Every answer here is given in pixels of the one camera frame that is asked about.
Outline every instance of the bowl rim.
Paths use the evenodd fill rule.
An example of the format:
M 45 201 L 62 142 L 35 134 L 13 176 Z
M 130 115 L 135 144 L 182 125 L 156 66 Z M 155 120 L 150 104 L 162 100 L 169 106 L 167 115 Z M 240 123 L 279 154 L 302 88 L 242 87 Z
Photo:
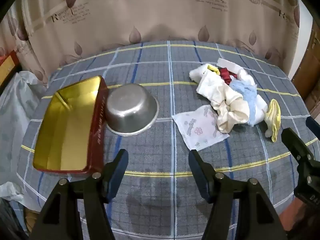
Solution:
M 159 111 L 160 111 L 160 105 L 159 105 L 159 102 L 158 102 L 158 99 L 156 99 L 156 97 L 154 97 L 153 95 L 151 95 L 154 100 L 156 101 L 156 104 L 157 104 L 157 111 L 156 111 L 156 114 L 155 116 L 153 117 L 153 119 L 143 128 L 141 128 L 140 130 L 137 130 L 135 132 L 117 132 L 113 129 L 110 128 L 110 126 L 108 125 L 108 122 L 107 122 L 107 128 L 114 134 L 116 135 L 120 135 L 120 136 L 132 136 L 132 135 L 137 135 L 137 134 L 140 134 L 142 132 L 144 132 L 145 130 L 148 130 L 154 123 L 155 121 L 157 120 L 157 117 L 158 117 L 158 114 L 159 114 Z

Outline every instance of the white wall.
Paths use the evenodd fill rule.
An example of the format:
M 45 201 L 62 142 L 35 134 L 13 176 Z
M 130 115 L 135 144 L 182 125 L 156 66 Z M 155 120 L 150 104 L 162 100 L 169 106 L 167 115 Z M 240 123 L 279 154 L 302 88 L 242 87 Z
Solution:
M 297 43 L 296 53 L 293 58 L 292 66 L 288 74 L 289 79 L 293 78 L 294 74 L 296 73 L 301 63 L 301 60 L 308 46 L 308 42 L 311 35 L 311 29 L 312 29 L 313 18 L 301 0 L 299 0 L 299 7 L 300 7 L 300 27 L 299 27 L 299 33 L 298 33 L 298 43 Z

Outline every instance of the plaid tablecloth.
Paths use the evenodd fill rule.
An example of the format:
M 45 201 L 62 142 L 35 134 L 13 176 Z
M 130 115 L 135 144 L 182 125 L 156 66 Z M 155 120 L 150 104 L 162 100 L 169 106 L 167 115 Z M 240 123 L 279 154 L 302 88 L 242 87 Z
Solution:
M 51 96 L 60 88 L 101 75 L 112 90 L 139 83 L 160 103 L 156 123 L 146 132 L 121 137 L 106 130 L 105 158 L 113 160 L 119 149 L 129 152 L 129 165 L 118 195 L 106 205 L 116 239 L 200 239 L 211 205 L 200 196 L 188 166 L 188 149 L 171 116 L 193 111 L 209 101 L 196 93 L 189 71 L 203 63 L 225 58 L 244 67 L 258 85 L 258 93 L 281 108 L 281 129 L 276 143 L 265 138 L 264 122 L 236 125 L 230 137 L 200 151 L 204 161 L 233 179 L 255 177 L 280 213 L 293 199 L 297 163 L 281 143 L 280 134 L 291 127 L 319 159 L 316 137 L 307 129 L 309 113 L 287 76 L 276 66 L 250 52 L 214 43 L 193 41 L 148 42 L 118 48 L 66 65 L 49 79 L 46 96 L 34 113 L 21 146 L 18 177 L 42 207 L 58 180 L 65 176 L 43 173 L 32 167 L 37 133 Z M 88 239 L 84 206 L 79 201 L 84 238 Z M 229 239 L 237 225 L 235 201 Z

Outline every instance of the red cloth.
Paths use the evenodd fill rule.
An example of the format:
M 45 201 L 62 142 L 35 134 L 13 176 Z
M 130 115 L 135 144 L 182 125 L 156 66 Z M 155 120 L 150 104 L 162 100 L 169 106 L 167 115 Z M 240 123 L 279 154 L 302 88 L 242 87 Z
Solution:
M 220 76 L 222 77 L 222 79 L 227 85 L 231 83 L 230 75 L 234 76 L 235 78 L 238 78 L 237 74 L 229 72 L 227 68 L 220 68 L 219 71 L 220 71 Z

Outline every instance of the pink flower print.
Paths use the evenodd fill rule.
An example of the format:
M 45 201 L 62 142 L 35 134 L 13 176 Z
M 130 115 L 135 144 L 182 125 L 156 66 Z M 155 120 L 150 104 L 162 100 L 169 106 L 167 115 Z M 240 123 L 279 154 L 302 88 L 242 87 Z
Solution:
M 202 134 L 202 129 L 201 129 L 201 127 L 197 127 L 197 128 L 195 129 L 195 133 L 196 133 L 197 135 Z

